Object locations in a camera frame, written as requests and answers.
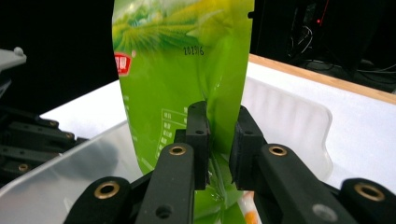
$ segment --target screw hole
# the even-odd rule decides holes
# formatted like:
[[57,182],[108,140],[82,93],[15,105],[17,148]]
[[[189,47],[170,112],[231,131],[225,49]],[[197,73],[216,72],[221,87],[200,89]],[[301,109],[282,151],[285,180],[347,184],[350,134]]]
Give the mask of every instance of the screw hole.
[[107,181],[99,185],[94,195],[98,199],[108,199],[116,195],[120,190],[120,185],[115,181]]
[[174,155],[174,156],[183,155],[184,153],[186,153],[186,148],[184,148],[184,147],[172,147],[171,149],[169,149],[169,153]]
[[169,218],[172,215],[173,209],[169,204],[161,205],[155,211],[155,215],[160,219]]
[[375,186],[359,183],[355,185],[355,190],[359,195],[371,201],[381,202],[385,200],[384,193]]
[[288,151],[283,147],[270,147],[270,152],[276,156],[286,156]]

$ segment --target red logo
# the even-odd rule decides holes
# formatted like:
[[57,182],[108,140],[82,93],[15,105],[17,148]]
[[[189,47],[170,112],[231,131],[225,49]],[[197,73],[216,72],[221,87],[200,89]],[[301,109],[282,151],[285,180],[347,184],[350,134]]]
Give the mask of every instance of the red logo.
[[124,53],[115,53],[117,71],[120,77],[128,76],[129,68],[131,67],[132,58]]

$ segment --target brass screw insert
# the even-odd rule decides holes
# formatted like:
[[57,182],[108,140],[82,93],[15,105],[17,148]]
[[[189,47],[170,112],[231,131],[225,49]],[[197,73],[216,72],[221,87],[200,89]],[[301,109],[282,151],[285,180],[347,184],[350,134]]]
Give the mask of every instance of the brass screw insert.
[[184,147],[171,147],[171,149],[169,149],[169,153],[174,155],[174,156],[180,156],[183,155],[184,153],[186,153],[187,149]]
[[120,191],[120,185],[116,181],[107,181],[99,185],[95,190],[95,197],[98,199],[108,199]]
[[381,202],[385,200],[384,193],[375,186],[359,183],[355,185],[354,189],[359,193],[359,195],[363,196],[366,199],[375,202]]
[[270,152],[276,156],[286,156],[288,151],[283,147],[270,147]]

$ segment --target plastic snack bag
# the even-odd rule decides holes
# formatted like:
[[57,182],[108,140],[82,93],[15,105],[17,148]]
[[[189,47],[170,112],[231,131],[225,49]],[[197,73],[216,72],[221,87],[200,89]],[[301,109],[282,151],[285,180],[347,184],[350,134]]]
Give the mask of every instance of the plastic snack bag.
[[113,48],[143,173],[205,100],[211,184],[196,191],[195,223],[243,222],[228,158],[248,66],[254,0],[116,0]]

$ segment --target wooden edge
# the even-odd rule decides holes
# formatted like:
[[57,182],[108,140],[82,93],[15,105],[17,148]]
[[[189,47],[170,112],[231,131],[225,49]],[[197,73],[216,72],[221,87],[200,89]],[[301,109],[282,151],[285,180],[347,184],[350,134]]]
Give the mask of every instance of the wooden edge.
[[284,72],[297,77],[303,77],[344,91],[355,92],[360,95],[364,95],[370,98],[374,98],[376,100],[396,105],[396,95],[385,91],[368,88],[352,82],[344,81],[336,77],[328,77],[316,72],[305,70],[303,68],[292,66],[286,63],[280,63],[271,59],[266,59],[254,54],[250,54],[248,60],[251,63],[256,63],[265,67],[269,67],[280,72]]

